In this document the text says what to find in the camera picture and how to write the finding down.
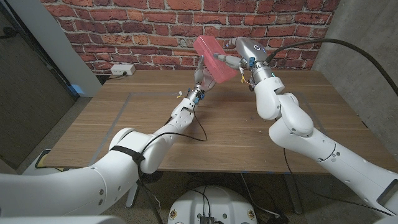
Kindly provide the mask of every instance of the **pink object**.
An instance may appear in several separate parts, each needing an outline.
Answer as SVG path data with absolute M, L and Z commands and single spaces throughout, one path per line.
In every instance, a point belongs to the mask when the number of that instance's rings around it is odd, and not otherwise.
M 200 35 L 193 43 L 193 47 L 199 55 L 205 56 L 205 65 L 217 83 L 223 83 L 237 74 L 237 71 L 213 57 L 214 53 L 226 55 L 213 36 Z

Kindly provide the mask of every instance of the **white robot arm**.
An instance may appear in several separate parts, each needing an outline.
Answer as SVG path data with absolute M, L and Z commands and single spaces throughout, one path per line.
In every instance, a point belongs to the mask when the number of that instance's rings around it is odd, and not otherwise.
M 182 133 L 192 122 L 194 106 L 215 85 L 211 75 L 202 70 L 200 63 L 197 73 L 202 72 L 202 77 L 165 126 L 154 134 L 120 130 L 109 152 L 92 166 L 39 176 L 0 174 L 0 216 L 98 215 L 108 209 L 139 178 L 132 157 L 140 161 L 143 156 L 141 171 L 153 173 L 178 137 L 172 133 Z
M 270 128 L 270 138 L 280 147 L 317 161 L 341 180 L 369 206 L 398 215 L 398 174 L 378 167 L 313 127 L 313 121 L 291 93 L 279 95 L 284 85 L 265 63 L 265 48 L 245 37 L 232 39 L 242 60 L 232 68 L 246 67 L 252 73 L 257 112 L 263 119 L 279 118 Z

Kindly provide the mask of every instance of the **power outlet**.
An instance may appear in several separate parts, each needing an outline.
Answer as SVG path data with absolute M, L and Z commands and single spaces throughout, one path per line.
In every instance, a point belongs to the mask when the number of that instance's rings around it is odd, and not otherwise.
M 123 75 L 124 72 L 127 72 L 127 75 L 132 75 L 136 68 L 134 65 L 113 65 L 111 71 L 113 75 Z

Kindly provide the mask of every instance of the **black strap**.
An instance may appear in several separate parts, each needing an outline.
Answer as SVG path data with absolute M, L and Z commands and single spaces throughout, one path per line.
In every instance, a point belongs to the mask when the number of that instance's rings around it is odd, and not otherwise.
M 133 161 L 138 165 L 138 167 L 139 167 L 140 163 L 145 159 L 145 157 L 141 153 L 133 151 L 133 150 L 123 147 L 123 146 L 113 146 L 111 150 L 123 152 L 123 153 L 131 156 Z

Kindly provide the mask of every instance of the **floor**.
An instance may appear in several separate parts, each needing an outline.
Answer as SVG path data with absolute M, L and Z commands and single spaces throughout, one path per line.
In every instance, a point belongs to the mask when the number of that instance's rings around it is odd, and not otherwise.
M 17 172 L 19 174 L 29 166 L 29 164 L 44 150 L 51 149 L 61 138 L 72 122 L 81 113 L 91 98 L 79 98 L 70 108 L 66 115 L 54 126 L 40 144 L 32 151 L 27 159 L 20 165 Z M 186 192 L 186 184 L 192 175 L 200 175 L 207 181 L 228 187 L 246 196 L 244 189 L 238 183 L 236 174 L 220 173 L 186 173 L 186 172 L 164 172 L 159 181 L 147 184 L 147 187 L 157 196 L 161 204 L 161 216 L 164 223 L 167 223 L 169 209 L 173 202 Z M 244 174 L 248 185 L 259 185 L 267 190 L 275 200 L 277 208 L 282 211 L 289 219 L 289 223 L 315 224 L 315 223 L 374 223 L 379 217 L 371 210 L 357 205 L 328 200 L 316 196 L 303 187 L 299 186 L 300 198 L 304 213 L 297 215 L 293 212 L 286 189 L 283 175 L 278 174 Z M 297 180 L 312 190 L 336 198 L 361 202 L 349 188 L 331 175 L 297 175 Z M 188 187 L 198 187 L 200 183 L 191 183 Z M 272 202 L 267 193 L 259 188 L 252 189 L 253 199 L 259 206 L 273 210 Z M 122 218 L 126 223 L 156 223 L 156 219 L 145 196 L 142 192 L 138 193 L 136 203 L 132 208 L 125 208 L 127 194 L 118 200 L 103 215 L 114 215 Z M 268 215 L 258 213 L 266 223 Z M 278 223 L 269 220 L 267 223 Z

